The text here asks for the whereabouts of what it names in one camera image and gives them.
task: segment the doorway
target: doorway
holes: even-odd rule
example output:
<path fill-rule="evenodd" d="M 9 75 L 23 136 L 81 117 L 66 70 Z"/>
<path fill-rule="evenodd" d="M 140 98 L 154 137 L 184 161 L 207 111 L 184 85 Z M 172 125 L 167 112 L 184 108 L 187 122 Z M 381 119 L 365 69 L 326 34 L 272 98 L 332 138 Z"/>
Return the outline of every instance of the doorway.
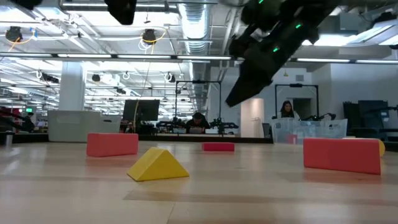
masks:
<path fill-rule="evenodd" d="M 309 116 L 315 115 L 312 114 L 312 105 L 310 98 L 293 98 L 293 109 L 300 116 L 300 118 L 307 118 Z"/>

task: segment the desk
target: desk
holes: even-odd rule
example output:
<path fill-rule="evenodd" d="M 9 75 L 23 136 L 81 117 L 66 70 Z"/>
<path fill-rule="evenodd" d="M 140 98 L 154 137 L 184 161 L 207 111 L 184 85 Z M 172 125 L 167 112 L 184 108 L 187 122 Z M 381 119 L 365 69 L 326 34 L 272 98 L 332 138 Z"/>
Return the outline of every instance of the desk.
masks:
<path fill-rule="evenodd" d="M 159 133 L 158 136 L 174 136 L 174 137 L 204 137 L 204 138 L 235 138 L 234 134 L 172 134 L 172 133 Z"/>

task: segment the red rectangular block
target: red rectangular block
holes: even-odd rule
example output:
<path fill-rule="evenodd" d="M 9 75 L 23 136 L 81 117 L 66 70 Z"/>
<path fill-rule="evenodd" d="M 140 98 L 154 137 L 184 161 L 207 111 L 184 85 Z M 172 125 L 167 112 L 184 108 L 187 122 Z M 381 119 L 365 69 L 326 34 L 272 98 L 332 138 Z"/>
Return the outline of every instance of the red rectangular block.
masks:
<path fill-rule="evenodd" d="M 304 167 L 381 174 L 375 139 L 304 139 Z"/>
<path fill-rule="evenodd" d="M 138 134 L 91 133 L 87 137 L 87 156 L 123 156 L 137 151 Z"/>
<path fill-rule="evenodd" d="M 204 151 L 235 151 L 235 144 L 230 142 L 203 142 L 201 147 Z"/>

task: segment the yellow triangular block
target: yellow triangular block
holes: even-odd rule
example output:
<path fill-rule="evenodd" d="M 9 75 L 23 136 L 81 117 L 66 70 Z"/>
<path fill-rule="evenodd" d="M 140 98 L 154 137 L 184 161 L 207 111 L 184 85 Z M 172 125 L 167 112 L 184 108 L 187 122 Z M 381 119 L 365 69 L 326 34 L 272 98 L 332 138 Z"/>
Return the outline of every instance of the yellow triangular block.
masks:
<path fill-rule="evenodd" d="M 127 172 L 135 181 L 189 177 L 168 150 L 150 148 Z"/>

